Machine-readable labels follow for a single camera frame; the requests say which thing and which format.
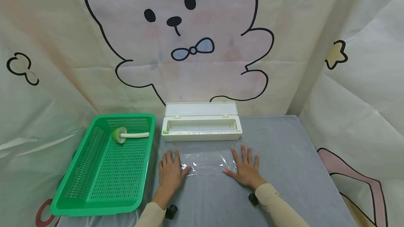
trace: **cartoon backdrop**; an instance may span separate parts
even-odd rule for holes
[[[404,0],[357,0],[300,119],[357,224],[404,223]]]

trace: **gray tablecloth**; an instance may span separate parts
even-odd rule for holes
[[[274,226],[259,206],[248,201],[252,191],[225,176],[234,169],[230,147],[241,143],[260,155],[260,173],[311,227],[356,226],[330,179],[305,129],[295,116],[240,118],[243,135],[238,141],[165,142],[157,120],[146,191],[141,207],[128,214],[97,217],[62,217],[58,227],[133,227],[159,185],[157,163],[166,150],[179,150],[181,163],[193,171],[170,204],[178,207],[165,227]]]

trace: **open box lid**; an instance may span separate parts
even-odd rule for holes
[[[235,102],[167,103],[166,117],[237,116]]]

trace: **white stick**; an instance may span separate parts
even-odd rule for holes
[[[119,134],[121,138],[147,138],[149,136],[148,132],[143,133],[121,133]]]

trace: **bear eye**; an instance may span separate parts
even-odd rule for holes
[[[155,22],[156,21],[156,15],[151,9],[146,9],[144,11],[144,17],[148,22]]]
[[[193,10],[193,9],[195,9],[195,6],[196,6],[195,0],[184,0],[184,3],[185,3],[185,7],[186,7],[188,10]]]

